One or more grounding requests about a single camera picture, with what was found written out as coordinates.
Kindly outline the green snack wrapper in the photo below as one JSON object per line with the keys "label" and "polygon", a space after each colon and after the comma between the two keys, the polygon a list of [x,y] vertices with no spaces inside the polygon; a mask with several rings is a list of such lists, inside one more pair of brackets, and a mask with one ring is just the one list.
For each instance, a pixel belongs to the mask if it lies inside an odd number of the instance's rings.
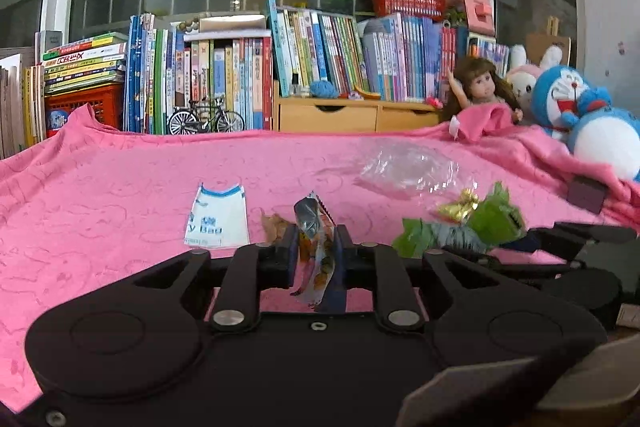
{"label": "green snack wrapper", "polygon": [[522,239],[526,232],[521,210],[511,202],[509,190],[501,182],[495,182],[464,223],[445,218],[440,221],[404,218],[402,232],[392,246],[404,258],[420,258],[424,251],[445,248],[486,254],[492,247]]}

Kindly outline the gold foil wrapper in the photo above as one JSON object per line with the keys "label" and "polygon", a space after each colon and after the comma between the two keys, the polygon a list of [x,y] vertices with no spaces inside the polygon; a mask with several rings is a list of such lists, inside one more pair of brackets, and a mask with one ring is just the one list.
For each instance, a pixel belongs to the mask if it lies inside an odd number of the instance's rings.
{"label": "gold foil wrapper", "polygon": [[437,208],[440,217],[451,222],[464,223],[480,205],[480,196],[472,188],[464,188],[456,200]]}

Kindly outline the colourful snack packet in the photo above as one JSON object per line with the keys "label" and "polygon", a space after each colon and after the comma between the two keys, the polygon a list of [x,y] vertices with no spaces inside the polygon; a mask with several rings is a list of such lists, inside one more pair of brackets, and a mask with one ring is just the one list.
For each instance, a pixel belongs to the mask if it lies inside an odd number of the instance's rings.
{"label": "colourful snack packet", "polygon": [[316,192],[299,199],[294,213],[300,275],[291,295],[314,312],[344,312],[343,249],[334,219]]}

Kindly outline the row of upright books left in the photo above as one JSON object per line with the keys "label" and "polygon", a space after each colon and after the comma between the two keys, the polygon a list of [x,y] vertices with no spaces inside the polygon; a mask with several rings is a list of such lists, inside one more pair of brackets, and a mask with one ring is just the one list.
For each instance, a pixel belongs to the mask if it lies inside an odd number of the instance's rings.
{"label": "row of upright books left", "polygon": [[227,108],[243,117],[245,130],[269,130],[272,82],[272,35],[260,13],[206,13],[180,22],[134,15],[122,127],[170,135],[167,123],[175,109],[223,95]]}

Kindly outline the stack of flat books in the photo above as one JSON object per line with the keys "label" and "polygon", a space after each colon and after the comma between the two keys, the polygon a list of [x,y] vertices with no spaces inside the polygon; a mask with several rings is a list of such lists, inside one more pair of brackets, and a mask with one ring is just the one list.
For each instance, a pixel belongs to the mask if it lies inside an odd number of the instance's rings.
{"label": "stack of flat books", "polygon": [[128,37],[115,31],[50,49],[41,63],[44,95],[122,83],[127,55]]}

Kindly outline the white blue paper bag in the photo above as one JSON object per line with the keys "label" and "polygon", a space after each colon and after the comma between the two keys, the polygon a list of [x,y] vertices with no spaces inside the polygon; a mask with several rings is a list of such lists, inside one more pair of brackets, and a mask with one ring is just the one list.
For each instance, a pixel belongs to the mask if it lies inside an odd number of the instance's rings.
{"label": "white blue paper bag", "polygon": [[228,249],[250,243],[244,187],[215,192],[198,187],[186,220],[184,243],[206,249]]}

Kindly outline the pink rabbit pattern blanket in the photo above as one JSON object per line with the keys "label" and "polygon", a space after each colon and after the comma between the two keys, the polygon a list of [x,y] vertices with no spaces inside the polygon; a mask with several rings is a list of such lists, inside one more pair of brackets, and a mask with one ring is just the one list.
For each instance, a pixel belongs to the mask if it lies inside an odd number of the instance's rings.
{"label": "pink rabbit pattern blanket", "polygon": [[430,219],[442,199],[400,199],[368,190],[358,174],[383,144],[410,144],[455,161],[481,192],[501,183],[526,225],[589,222],[570,205],[576,172],[608,184],[600,220],[636,227],[639,187],[574,161],[536,128],[517,127],[472,142],[444,126],[392,134],[242,132],[163,136],[117,131],[81,107],[58,134],[1,163],[1,399],[21,410],[39,388],[25,357],[29,325],[41,313],[184,251],[196,191],[246,194],[250,238],[260,219],[291,217],[316,193],[358,242],[390,243],[406,218]]}

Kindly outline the clear plastic bag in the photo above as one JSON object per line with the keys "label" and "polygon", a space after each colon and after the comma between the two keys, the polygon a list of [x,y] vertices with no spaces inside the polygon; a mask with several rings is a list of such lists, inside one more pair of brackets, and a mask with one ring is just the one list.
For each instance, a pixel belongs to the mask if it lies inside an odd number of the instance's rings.
{"label": "clear plastic bag", "polygon": [[380,140],[362,154],[356,180],[369,190],[409,199],[476,190],[469,169],[434,148],[399,140]]}

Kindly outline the blue Doraemon plush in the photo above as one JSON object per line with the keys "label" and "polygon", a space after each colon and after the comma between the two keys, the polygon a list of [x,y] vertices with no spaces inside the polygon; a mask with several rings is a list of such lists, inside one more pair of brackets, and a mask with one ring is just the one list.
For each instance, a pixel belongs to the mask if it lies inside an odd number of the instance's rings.
{"label": "blue Doraemon plush", "polygon": [[530,109],[534,121],[551,138],[565,142],[578,120],[612,104],[608,89],[592,87],[577,69],[553,66],[537,79]]}

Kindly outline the brown dried peel scrap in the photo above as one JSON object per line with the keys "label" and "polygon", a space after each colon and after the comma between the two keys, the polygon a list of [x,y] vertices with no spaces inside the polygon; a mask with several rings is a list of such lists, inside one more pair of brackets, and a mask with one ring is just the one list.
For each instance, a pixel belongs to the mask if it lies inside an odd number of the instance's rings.
{"label": "brown dried peel scrap", "polygon": [[280,242],[281,239],[284,239],[288,227],[292,225],[291,221],[284,219],[277,213],[273,213],[272,215],[263,213],[262,217],[260,217],[260,222],[262,222],[266,242],[269,244],[275,244]]}

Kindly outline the brown haired doll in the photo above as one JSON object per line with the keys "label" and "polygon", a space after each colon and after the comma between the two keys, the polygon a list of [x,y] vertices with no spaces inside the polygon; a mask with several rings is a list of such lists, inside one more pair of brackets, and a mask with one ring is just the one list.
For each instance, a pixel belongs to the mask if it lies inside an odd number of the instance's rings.
{"label": "brown haired doll", "polygon": [[441,121],[450,120],[473,105],[499,103],[509,106],[512,121],[523,120],[523,111],[510,83],[498,76],[495,65],[483,57],[463,57],[455,70],[448,70],[449,94]]}

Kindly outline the miniature bicycle model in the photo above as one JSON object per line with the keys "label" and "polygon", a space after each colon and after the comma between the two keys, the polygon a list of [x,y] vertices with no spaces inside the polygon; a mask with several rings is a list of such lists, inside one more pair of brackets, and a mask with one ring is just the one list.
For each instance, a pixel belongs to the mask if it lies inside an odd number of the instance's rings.
{"label": "miniature bicycle model", "polygon": [[223,95],[192,101],[187,108],[175,109],[168,118],[170,135],[230,133],[245,130],[243,117],[228,109]]}

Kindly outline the wooden drawer shelf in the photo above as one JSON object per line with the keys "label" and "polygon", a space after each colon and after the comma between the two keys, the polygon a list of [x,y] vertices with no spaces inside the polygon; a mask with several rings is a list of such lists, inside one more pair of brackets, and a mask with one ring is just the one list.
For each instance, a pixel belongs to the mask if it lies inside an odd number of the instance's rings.
{"label": "wooden drawer shelf", "polygon": [[434,127],[439,110],[428,104],[349,100],[348,98],[282,98],[272,87],[274,131],[288,133],[390,133]]}

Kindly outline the blue yarn ball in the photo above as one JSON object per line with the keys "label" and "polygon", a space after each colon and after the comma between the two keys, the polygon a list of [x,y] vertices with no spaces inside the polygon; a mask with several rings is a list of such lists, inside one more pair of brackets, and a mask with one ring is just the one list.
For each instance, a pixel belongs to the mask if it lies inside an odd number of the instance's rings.
{"label": "blue yarn ball", "polygon": [[338,98],[338,91],[328,80],[318,80],[311,83],[309,87],[310,95],[313,98]]}

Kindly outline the red plastic basket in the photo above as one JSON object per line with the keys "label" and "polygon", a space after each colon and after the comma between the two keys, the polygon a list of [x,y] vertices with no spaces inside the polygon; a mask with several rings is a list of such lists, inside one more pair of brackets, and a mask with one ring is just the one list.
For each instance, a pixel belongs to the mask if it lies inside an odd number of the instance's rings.
{"label": "red plastic basket", "polygon": [[395,13],[428,17],[440,22],[446,12],[447,0],[372,0],[377,17]]}

